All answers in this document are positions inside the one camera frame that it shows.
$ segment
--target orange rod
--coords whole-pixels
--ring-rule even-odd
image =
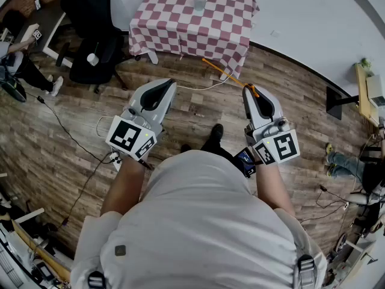
[[[230,76],[228,73],[222,71],[219,67],[215,66],[215,65],[212,64],[211,62],[208,62],[205,58],[203,58],[202,61],[208,63],[208,64],[211,65],[214,69],[219,70],[221,73],[224,73],[227,77],[229,77],[229,78],[231,78],[232,80],[234,80],[237,84],[240,84],[240,85],[243,86],[243,87],[245,87],[245,86],[251,87],[252,90],[253,90],[253,92],[254,92],[254,94],[255,94],[255,96],[256,96],[257,98],[259,98],[259,94],[255,91],[255,87],[254,87],[253,85],[241,83],[241,82],[238,81],[236,78],[234,78],[234,77]]]

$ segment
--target jeans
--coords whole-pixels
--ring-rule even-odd
[[[344,154],[338,152],[330,152],[327,156],[327,161],[330,164],[337,165],[330,170],[330,174],[333,178],[337,176],[353,175],[362,183],[365,163],[359,161],[355,157],[346,157]]]
[[[230,163],[232,163],[236,168],[238,168],[239,171],[241,171],[243,175],[245,174],[245,167],[244,167],[242,161],[238,157],[234,157],[233,155],[228,153],[228,151],[221,148],[221,142],[220,141],[209,138],[209,140],[206,141],[206,143],[201,148],[201,151],[210,152],[213,154],[217,154],[221,157],[224,157],[225,159],[230,161]]]
[[[23,78],[27,84],[48,92],[52,92],[54,85],[49,82],[42,73],[35,67],[35,64],[26,56],[23,58],[15,77]]]

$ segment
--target green plant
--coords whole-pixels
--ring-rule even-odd
[[[362,58],[360,64],[364,69],[369,70],[372,67],[372,63],[367,58]]]

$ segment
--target checkered tablecloth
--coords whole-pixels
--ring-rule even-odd
[[[219,61],[237,78],[250,42],[255,0],[144,0],[130,23],[130,53],[165,51]]]

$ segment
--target person in blue jeans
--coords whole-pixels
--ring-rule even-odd
[[[331,143],[326,146],[326,160],[330,164],[326,175],[332,178],[338,176],[353,175],[362,183],[367,193],[371,193],[376,187],[385,185],[385,139],[384,130],[380,131],[381,158],[382,162],[377,164],[365,164],[356,157],[346,157],[344,154],[335,152]]]

